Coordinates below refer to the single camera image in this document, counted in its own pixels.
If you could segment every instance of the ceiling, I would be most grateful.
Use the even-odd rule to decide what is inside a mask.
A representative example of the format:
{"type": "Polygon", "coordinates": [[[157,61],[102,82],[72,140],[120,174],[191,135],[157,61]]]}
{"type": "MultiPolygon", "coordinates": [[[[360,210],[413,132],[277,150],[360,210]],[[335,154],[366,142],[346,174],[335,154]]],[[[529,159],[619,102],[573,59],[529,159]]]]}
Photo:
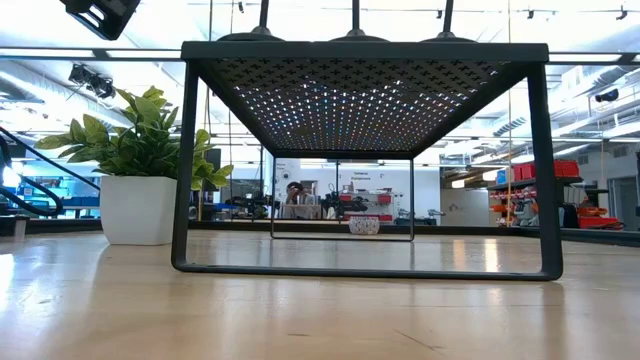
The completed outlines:
{"type": "MultiPolygon", "coordinates": [[[[272,0],[270,3],[268,27],[275,36],[285,40],[329,40],[344,36],[350,29],[351,2],[348,0],[272,0]]],[[[438,10],[444,8],[444,3],[444,0],[363,0],[361,28],[369,35],[391,41],[431,38],[442,28],[443,20],[438,18],[438,10]]],[[[250,31],[257,25],[260,2],[242,1],[242,4],[244,12],[240,11],[238,1],[142,0],[123,35],[110,42],[99,39],[68,16],[59,1],[0,0],[0,47],[178,49],[185,40],[216,40],[230,32],[250,31]]],[[[452,30],[457,36],[480,42],[545,42],[552,51],[640,51],[639,20],[640,0],[615,3],[457,0],[452,30]],[[625,19],[616,20],[620,16],[620,3],[629,13],[625,19]],[[530,10],[533,11],[531,19],[528,18],[530,10]]],[[[119,88],[142,93],[155,85],[166,91],[171,103],[182,104],[184,65],[180,62],[94,61],[84,64],[113,79],[119,88]]],[[[122,121],[117,111],[125,106],[124,102],[118,98],[97,102],[90,92],[77,89],[67,80],[72,65],[70,61],[60,60],[0,61],[0,109],[3,109],[0,110],[0,124],[10,131],[37,137],[64,131],[72,117],[87,108],[108,123],[122,121]],[[20,71],[21,76],[3,78],[3,71],[7,74],[20,71]],[[25,83],[32,84],[31,91],[25,91],[25,83]]],[[[633,72],[635,69],[627,69],[613,85],[583,89],[582,92],[577,90],[576,84],[567,88],[572,79],[591,81],[593,79],[587,75],[596,76],[605,70],[604,67],[576,70],[574,66],[566,65],[547,67],[550,109],[555,114],[552,127],[567,130],[568,126],[583,121],[582,126],[574,125],[575,129],[560,131],[563,137],[596,137],[623,125],[627,128],[619,130],[618,133],[623,134],[618,136],[636,135],[629,132],[635,127],[628,126],[637,121],[636,106],[619,114],[614,110],[633,105],[637,98],[640,86],[636,82],[640,81],[640,76],[633,72]],[[611,86],[620,88],[619,100],[607,104],[593,101],[591,96],[596,90],[611,86]],[[608,115],[595,119],[598,114],[608,115]]],[[[203,86],[200,89],[198,123],[205,127],[206,90],[203,86]]],[[[526,130],[527,106],[526,84],[521,83],[451,134],[463,138],[441,141],[428,151],[442,154],[449,161],[467,163],[488,154],[501,155],[508,151],[507,142],[464,137],[499,137],[495,135],[497,129],[508,124],[509,119],[515,121],[523,117],[524,125],[512,133],[524,139],[512,144],[512,153],[514,157],[527,153],[530,151],[530,141],[526,139],[530,137],[526,130]]],[[[211,98],[209,110],[211,132],[218,135],[219,143],[231,142],[246,149],[234,151],[234,161],[257,161],[259,151],[255,145],[258,142],[246,128],[215,97],[211,98]]],[[[557,141],[556,145],[561,151],[572,144],[557,141]]],[[[223,161],[231,156],[226,153],[228,151],[223,151],[223,161]]]]}

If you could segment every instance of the potted plant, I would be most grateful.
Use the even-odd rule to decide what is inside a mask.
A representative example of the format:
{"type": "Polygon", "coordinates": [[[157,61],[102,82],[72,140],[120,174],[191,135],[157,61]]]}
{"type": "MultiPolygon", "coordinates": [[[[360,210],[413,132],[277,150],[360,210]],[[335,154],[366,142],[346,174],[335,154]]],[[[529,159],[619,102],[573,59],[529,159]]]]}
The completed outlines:
{"type": "MultiPolygon", "coordinates": [[[[66,134],[40,139],[37,149],[69,146],[59,157],[68,162],[97,161],[102,177],[100,213],[102,228],[111,244],[159,245],[171,242],[180,153],[179,139],[169,130],[178,113],[170,109],[162,90],[151,87],[141,97],[117,90],[129,106],[123,115],[133,126],[114,127],[115,135],[96,118],[84,115],[84,127],[72,120],[66,134]]],[[[191,188],[203,181],[226,186],[233,165],[214,170],[205,161],[211,149],[210,135],[198,130],[195,137],[191,188]]]]}

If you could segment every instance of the wooden floor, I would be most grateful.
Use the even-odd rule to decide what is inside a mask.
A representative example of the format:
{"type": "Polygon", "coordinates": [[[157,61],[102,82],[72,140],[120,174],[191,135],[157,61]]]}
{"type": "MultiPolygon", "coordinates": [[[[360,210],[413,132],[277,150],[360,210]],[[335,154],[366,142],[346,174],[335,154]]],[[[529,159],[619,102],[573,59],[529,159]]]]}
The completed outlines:
{"type": "MultiPolygon", "coordinates": [[[[187,274],[99,233],[0,243],[0,359],[637,359],[640,249],[565,243],[555,283],[187,274]]],[[[534,271],[532,239],[268,241],[190,233],[190,261],[534,271]]]]}

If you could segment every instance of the perforated metal tabletop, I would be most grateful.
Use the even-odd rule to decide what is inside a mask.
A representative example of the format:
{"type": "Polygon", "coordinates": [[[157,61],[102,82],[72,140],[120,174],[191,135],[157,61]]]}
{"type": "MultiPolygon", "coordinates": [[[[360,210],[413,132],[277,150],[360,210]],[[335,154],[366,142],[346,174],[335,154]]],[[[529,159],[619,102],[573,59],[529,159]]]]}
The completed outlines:
{"type": "Polygon", "coordinates": [[[412,159],[548,61],[546,44],[186,42],[276,157],[412,159]]]}

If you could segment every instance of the green leaves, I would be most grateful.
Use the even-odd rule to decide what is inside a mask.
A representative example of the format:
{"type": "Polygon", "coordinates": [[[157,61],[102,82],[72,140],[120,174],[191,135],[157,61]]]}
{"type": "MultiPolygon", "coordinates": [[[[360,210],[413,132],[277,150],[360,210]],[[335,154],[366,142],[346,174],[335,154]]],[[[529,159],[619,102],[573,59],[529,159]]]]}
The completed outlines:
{"type": "MultiPolygon", "coordinates": [[[[155,87],[137,97],[117,89],[129,107],[122,114],[134,126],[113,127],[117,135],[109,136],[107,128],[95,117],[84,115],[83,126],[73,120],[66,134],[48,136],[36,143],[38,149],[57,149],[71,145],[60,153],[60,157],[70,156],[69,162],[77,163],[95,160],[99,172],[117,176],[164,176],[178,177],[180,157],[179,139],[171,138],[169,129],[178,116],[178,108],[169,109],[164,92],[155,87]]],[[[200,189],[204,181],[216,186],[226,186],[226,177],[233,166],[225,166],[215,171],[213,164],[204,159],[204,152],[213,148],[210,135],[198,130],[195,135],[192,167],[192,188],[200,189]]]]}
{"type": "Polygon", "coordinates": [[[65,145],[70,145],[72,143],[73,140],[71,139],[71,135],[69,134],[52,135],[38,140],[38,142],[36,142],[35,144],[35,148],[41,150],[51,150],[63,147],[65,145]]]}

